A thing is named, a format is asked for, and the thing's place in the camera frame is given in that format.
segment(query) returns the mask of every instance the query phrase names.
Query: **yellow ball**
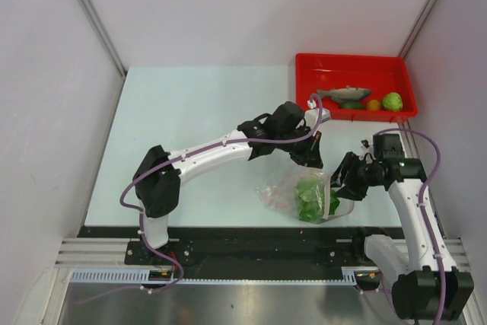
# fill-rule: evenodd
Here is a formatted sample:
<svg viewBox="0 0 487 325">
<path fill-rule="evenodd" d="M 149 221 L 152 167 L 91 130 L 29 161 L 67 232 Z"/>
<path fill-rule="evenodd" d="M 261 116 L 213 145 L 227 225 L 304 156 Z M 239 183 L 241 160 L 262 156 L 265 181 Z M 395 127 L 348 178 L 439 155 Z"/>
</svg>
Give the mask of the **yellow ball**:
<svg viewBox="0 0 487 325">
<path fill-rule="evenodd" d="M 372 99 L 367 102 L 367 105 L 365 106 L 368 110 L 381 110 L 382 109 L 382 104 L 380 103 L 379 100 L 377 99 Z"/>
</svg>

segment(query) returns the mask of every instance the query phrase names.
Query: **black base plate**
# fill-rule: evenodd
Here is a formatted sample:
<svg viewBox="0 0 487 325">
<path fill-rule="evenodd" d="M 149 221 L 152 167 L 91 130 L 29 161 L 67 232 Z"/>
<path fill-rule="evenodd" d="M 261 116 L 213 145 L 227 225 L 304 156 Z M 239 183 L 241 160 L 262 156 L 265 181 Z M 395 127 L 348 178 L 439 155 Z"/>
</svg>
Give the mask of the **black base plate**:
<svg viewBox="0 0 487 325">
<path fill-rule="evenodd" d="M 364 239 L 386 234 L 402 239 L 401 228 L 169 228 L 173 252 L 188 279 L 341 279 L 343 266 L 370 266 Z M 137 228 L 82 228 L 79 237 L 137 238 Z M 128 265 L 167 265 L 140 241 L 127 247 Z"/>
</svg>

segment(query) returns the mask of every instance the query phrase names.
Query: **white table surface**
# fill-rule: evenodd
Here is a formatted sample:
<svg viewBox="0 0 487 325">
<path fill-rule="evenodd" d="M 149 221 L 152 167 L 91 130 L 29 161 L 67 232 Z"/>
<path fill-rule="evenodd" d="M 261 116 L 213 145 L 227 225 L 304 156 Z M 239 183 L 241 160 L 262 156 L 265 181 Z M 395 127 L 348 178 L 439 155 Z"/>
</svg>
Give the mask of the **white table surface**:
<svg viewBox="0 0 487 325">
<path fill-rule="evenodd" d="M 288 66 L 130 69 L 84 224 L 138 224 L 138 213 L 120 206 L 119 196 L 152 146 L 170 151 L 209 142 L 243 121 L 272 113 L 286 100 L 294 100 L 294 69 Z M 361 153 L 362 139 L 390 127 L 389 123 L 324 123 L 323 170 L 332 173 L 347 151 Z M 256 193 L 288 160 L 288 154 L 275 151 L 190 181 L 181 189 L 169 225 L 316 227 L 264 207 Z M 133 190 L 127 202 L 138 204 Z M 400 226 L 400 222 L 384 188 L 374 187 L 352 214 L 319 226 Z"/>
</svg>

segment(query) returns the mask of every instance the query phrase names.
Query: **white wall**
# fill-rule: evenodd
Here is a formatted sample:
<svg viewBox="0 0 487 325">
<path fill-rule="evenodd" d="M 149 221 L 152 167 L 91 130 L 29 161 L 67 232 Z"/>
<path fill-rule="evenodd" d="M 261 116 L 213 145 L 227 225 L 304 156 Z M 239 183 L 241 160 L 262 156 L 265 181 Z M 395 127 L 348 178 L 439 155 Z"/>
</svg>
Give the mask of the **white wall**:
<svg viewBox="0 0 487 325">
<path fill-rule="evenodd" d="M 395 56 L 426 0 L 93 0 L 126 65 L 287 65 Z"/>
<path fill-rule="evenodd" d="M 476 289 L 487 301 L 487 2 L 440 0 L 407 65 L 419 115 L 412 127 L 440 145 L 433 182 L 436 205 L 451 237 L 461 237 Z M 431 168 L 434 152 L 421 144 Z"/>
<path fill-rule="evenodd" d="M 76 0 L 0 0 L 0 314 L 74 234 L 122 82 Z"/>
</svg>

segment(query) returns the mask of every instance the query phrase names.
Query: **green vegetable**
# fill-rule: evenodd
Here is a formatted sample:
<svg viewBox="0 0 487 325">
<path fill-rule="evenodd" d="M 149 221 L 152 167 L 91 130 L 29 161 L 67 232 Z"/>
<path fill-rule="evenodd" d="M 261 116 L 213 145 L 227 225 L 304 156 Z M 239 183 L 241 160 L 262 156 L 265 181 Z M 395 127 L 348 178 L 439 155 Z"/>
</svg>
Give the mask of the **green vegetable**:
<svg viewBox="0 0 487 325">
<path fill-rule="evenodd" d="M 336 197 L 336 193 L 334 190 L 330 190 L 330 198 L 329 198 L 329 214 L 335 215 L 335 211 L 340 206 L 340 200 Z"/>
<path fill-rule="evenodd" d="M 345 102 L 340 104 L 342 110 L 364 110 L 365 106 L 360 102 Z"/>
<path fill-rule="evenodd" d="M 403 108 L 403 99 L 398 93 L 389 93 L 383 98 L 382 107 L 385 110 L 399 112 Z"/>
<path fill-rule="evenodd" d="M 299 219 L 306 222 L 320 223 L 325 212 L 325 183 L 319 175 L 306 177 L 298 182 L 294 192 L 298 204 Z M 334 215 L 340 204 L 334 190 L 330 192 L 329 214 Z"/>
</svg>

